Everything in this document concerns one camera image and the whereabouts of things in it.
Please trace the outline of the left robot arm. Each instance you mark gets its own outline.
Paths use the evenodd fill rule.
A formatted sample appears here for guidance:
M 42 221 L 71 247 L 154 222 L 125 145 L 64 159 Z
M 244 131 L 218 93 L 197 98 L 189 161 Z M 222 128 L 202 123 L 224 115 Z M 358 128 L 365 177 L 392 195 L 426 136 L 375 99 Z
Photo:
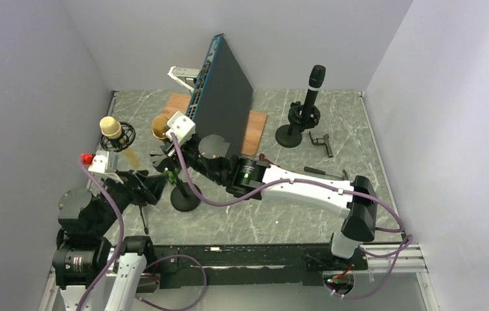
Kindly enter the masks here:
M 60 198 L 52 267 L 66 310 L 131 308 L 141 273 L 157 256 L 147 233 L 125 235 L 122 214 L 157 204 L 167 183 L 166 175 L 129 170 L 98 181 L 98 194 L 81 187 Z

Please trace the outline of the black round-base mic stand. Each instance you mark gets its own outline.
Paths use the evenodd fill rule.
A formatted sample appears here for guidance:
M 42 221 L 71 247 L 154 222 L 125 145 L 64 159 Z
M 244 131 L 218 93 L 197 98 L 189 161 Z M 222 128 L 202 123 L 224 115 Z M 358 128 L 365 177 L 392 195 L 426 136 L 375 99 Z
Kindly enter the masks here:
M 170 203 L 179 212 L 193 211 L 200 204 L 200 199 L 192 192 L 187 182 L 180 181 L 170 193 Z

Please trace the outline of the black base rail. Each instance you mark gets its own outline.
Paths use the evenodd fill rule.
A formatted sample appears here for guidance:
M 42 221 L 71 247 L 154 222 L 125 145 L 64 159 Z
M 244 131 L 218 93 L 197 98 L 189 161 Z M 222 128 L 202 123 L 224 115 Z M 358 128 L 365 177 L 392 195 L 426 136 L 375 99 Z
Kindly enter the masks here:
M 145 271 L 159 277 L 162 289 L 183 286 L 301 284 L 322 285 L 323 275 L 367 270 L 366 256 L 332 255 L 328 243 L 156 245 L 157 261 Z

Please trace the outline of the light gold microphone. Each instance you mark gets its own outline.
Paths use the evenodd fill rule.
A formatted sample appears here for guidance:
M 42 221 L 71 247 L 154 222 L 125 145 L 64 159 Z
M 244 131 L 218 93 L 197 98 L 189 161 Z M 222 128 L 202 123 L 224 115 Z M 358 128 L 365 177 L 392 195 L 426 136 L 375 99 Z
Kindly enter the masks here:
M 135 150 L 131 147 L 136 138 L 135 128 L 128 122 L 120 122 L 112 116 L 103 117 L 100 122 L 100 145 L 110 152 L 121 154 L 133 169 L 141 164 Z

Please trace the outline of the dark gold microphone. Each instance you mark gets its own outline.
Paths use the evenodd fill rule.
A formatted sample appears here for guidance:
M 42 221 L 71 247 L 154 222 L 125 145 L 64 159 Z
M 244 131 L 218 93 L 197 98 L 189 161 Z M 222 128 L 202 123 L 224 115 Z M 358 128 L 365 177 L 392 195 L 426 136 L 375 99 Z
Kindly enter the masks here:
M 169 126 L 167 123 L 168 118 L 165 115 L 158 115 L 152 120 L 151 132 L 156 139 L 164 142 L 168 140 L 166 132 L 169 130 Z

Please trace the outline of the white bracket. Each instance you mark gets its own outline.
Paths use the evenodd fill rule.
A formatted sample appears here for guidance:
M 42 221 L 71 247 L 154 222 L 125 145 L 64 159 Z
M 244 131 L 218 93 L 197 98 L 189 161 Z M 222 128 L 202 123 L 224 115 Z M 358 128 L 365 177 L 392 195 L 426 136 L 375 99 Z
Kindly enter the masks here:
M 167 75 L 192 93 L 194 91 L 199 73 L 199 69 L 172 66 L 167 72 Z

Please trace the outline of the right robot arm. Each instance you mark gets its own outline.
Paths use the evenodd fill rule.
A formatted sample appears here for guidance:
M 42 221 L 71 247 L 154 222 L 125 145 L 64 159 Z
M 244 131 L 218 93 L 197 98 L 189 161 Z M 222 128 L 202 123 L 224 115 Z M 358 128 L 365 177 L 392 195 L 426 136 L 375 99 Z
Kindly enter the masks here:
M 168 132 L 160 151 L 151 152 L 157 171 L 178 168 L 184 174 L 186 192 L 210 206 L 225 207 L 244 200 L 289 200 L 328 211 L 343 221 L 326 252 L 329 265 L 341 269 L 351 261 L 360 244 L 372 242 L 377 230 L 379 200 L 369 179 L 330 180 L 298 174 L 258 159 L 236 155 L 233 146 L 219 135 L 199 138 Z M 214 201 L 193 182 L 189 170 L 221 186 L 233 200 Z

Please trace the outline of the black round-base stand rear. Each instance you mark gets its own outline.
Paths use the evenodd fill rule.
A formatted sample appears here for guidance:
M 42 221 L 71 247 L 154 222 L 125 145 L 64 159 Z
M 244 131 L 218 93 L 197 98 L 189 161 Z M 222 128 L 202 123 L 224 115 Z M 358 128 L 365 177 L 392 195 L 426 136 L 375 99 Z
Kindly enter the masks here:
M 300 101 L 292 102 L 288 113 L 289 124 L 280 126 L 275 133 L 276 142 L 284 148 L 295 148 L 302 142 L 302 132 L 319 124 L 321 112 L 313 105 L 310 114 L 304 113 L 306 106 Z

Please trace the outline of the red brown tap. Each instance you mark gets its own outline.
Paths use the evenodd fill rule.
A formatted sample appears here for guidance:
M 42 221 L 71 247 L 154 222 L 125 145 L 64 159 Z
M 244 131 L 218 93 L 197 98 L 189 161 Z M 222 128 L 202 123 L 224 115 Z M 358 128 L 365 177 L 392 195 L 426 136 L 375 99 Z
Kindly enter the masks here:
M 279 167 L 276 163 L 269 160 L 263 153 L 259 154 L 258 159 L 261 162 L 265 162 L 268 165 L 268 167 Z

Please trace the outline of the blue network switch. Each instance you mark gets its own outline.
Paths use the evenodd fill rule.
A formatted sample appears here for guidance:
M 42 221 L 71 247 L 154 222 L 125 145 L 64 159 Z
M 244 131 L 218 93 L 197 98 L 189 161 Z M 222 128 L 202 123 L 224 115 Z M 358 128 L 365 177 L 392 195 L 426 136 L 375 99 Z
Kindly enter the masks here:
M 241 150 L 253 88 L 223 33 L 211 39 L 186 114 L 204 138 L 219 135 Z

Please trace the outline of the black tripod shock-mount stand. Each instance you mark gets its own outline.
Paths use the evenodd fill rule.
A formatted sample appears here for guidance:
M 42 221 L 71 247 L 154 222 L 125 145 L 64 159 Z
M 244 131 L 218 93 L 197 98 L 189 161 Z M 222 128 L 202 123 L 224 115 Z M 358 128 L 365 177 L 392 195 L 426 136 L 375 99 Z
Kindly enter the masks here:
M 131 147 L 131 144 L 135 140 L 135 129 L 130 123 L 117 121 L 113 117 L 104 117 L 100 121 L 100 130 L 102 134 L 100 145 L 104 150 L 120 153 L 132 168 L 140 168 L 139 158 Z M 139 207 L 144 233 L 148 235 L 149 229 L 143 213 L 145 200 L 137 192 L 140 189 L 137 178 L 130 173 L 123 173 L 121 180 L 124 182 L 126 191 L 131 194 L 132 204 Z

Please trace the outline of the green plastic tap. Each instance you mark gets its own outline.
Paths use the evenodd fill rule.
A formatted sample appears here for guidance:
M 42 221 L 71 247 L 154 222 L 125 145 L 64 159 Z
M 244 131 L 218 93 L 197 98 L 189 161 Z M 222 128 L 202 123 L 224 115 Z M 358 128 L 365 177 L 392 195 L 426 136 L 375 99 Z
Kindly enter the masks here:
M 168 176 L 169 184 L 177 185 L 181 181 L 181 179 L 179 178 L 179 172 L 179 169 L 175 169 L 174 171 L 169 169 L 165 170 L 165 174 Z

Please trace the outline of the black microphone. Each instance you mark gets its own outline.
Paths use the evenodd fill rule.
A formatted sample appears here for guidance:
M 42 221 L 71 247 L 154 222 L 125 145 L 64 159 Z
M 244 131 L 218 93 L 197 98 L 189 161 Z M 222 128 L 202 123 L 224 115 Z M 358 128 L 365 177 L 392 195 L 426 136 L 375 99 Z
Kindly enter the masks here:
M 306 129 L 314 128 L 320 120 L 320 111 L 315 106 L 319 90 L 324 82 L 326 67 L 323 65 L 314 65 L 309 81 L 304 106 L 302 109 L 302 123 Z

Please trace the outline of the wooden board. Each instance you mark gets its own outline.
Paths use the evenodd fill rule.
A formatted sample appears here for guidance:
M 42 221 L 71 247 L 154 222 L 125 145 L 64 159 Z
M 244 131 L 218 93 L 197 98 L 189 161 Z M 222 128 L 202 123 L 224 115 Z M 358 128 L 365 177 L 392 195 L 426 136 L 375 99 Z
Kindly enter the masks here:
M 175 112 L 183 112 L 183 110 L 187 108 L 189 101 L 189 95 L 172 93 L 169 96 L 168 101 L 166 102 L 161 113 L 154 118 L 158 119 L 160 117 L 161 119 L 169 119 Z M 248 122 L 241 150 L 242 155 L 250 157 L 256 156 L 264 127 L 266 125 L 266 121 L 266 113 L 254 110 L 251 110 L 249 112 Z

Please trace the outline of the dark metal tap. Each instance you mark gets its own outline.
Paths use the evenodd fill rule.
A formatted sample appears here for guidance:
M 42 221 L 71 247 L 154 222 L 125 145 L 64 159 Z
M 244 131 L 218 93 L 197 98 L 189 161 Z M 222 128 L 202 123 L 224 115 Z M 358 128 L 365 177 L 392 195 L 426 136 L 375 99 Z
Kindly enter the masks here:
M 324 134 L 322 137 L 317 137 L 317 138 L 314 138 L 312 136 L 311 132 L 308 132 L 308 135 L 310 138 L 310 142 L 314 146 L 323 146 L 325 151 L 326 151 L 327 156 L 329 158 L 333 158 L 334 153 L 333 153 L 332 147 L 330 145 L 330 135 L 328 133 Z

